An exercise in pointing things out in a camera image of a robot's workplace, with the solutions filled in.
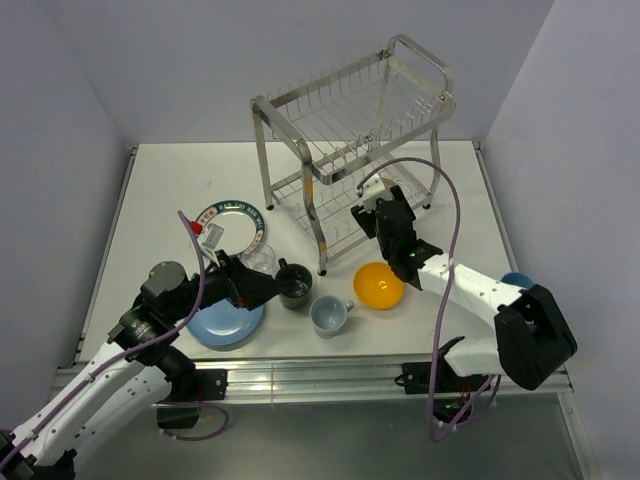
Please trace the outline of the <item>dark green mug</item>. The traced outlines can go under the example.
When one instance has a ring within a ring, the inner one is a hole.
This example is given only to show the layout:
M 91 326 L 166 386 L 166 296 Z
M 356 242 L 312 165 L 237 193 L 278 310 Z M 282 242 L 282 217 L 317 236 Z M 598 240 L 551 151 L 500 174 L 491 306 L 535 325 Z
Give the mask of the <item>dark green mug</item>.
M 303 265 L 288 263 L 284 258 L 278 260 L 278 265 L 276 279 L 286 284 L 286 289 L 279 295 L 282 305 L 289 310 L 306 307 L 312 297 L 312 273 Z

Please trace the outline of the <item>orange bowl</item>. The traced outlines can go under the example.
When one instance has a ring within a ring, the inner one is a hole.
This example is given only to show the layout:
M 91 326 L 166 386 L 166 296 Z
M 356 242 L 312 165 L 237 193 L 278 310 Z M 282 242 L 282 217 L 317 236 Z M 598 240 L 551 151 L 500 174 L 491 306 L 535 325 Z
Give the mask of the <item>orange bowl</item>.
M 387 310 L 402 300 L 404 283 L 386 263 L 370 262 L 361 266 L 355 273 L 353 290 L 365 306 Z

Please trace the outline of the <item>grey ceramic cup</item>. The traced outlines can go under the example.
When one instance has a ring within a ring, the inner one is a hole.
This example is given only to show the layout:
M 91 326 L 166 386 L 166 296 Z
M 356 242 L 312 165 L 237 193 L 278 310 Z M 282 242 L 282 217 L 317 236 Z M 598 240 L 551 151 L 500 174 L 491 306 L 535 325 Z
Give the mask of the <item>grey ceramic cup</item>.
M 309 310 L 315 333 L 323 339 L 334 337 L 345 325 L 348 314 L 354 307 L 353 301 L 343 301 L 334 296 L 316 299 Z

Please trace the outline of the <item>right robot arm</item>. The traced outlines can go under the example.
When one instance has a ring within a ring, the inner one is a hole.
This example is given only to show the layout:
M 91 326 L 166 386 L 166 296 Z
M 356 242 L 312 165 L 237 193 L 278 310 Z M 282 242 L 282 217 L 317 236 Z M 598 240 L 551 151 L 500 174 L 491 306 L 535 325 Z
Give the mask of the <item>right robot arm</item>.
M 452 390 L 466 377 L 505 375 L 535 390 L 577 352 L 577 341 L 547 288 L 493 279 L 419 239 L 416 216 L 400 187 L 369 181 L 357 192 L 361 201 L 351 213 L 367 237 L 377 240 L 394 275 L 452 301 L 493 332 L 490 339 L 458 336 L 436 348 L 432 370 L 438 386 Z

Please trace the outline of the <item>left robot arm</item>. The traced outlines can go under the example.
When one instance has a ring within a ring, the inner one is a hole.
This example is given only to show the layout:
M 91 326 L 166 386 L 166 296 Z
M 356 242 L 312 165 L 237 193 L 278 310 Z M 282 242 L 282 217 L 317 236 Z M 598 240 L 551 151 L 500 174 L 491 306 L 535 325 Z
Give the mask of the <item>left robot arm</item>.
M 72 479 L 81 446 L 96 440 L 138 408 L 195 398 L 195 364 L 174 347 L 202 308 L 221 301 L 254 310 L 282 293 L 285 283 L 247 268 L 224 251 L 218 265 L 193 276 L 175 261 L 155 265 L 132 307 L 83 370 L 45 407 L 1 433 L 6 479 Z

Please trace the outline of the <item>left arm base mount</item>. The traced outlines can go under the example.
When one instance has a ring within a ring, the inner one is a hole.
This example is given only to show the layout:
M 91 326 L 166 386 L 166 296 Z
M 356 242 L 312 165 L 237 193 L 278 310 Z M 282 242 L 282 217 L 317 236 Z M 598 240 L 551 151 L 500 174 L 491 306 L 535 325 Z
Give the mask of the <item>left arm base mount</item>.
M 196 369 L 172 386 L 170 393 L 156 403 L 156 424 L 161 436 L 174 441 L 201 442 L 223 434 L 230 425 L 227 409 L 218 405 L 225 399 L 228 372 L 225 369 Z M 183 430 L 193 429 L 207 413 L 219 420 L 217 428 L 207 434 L 187 435 Z

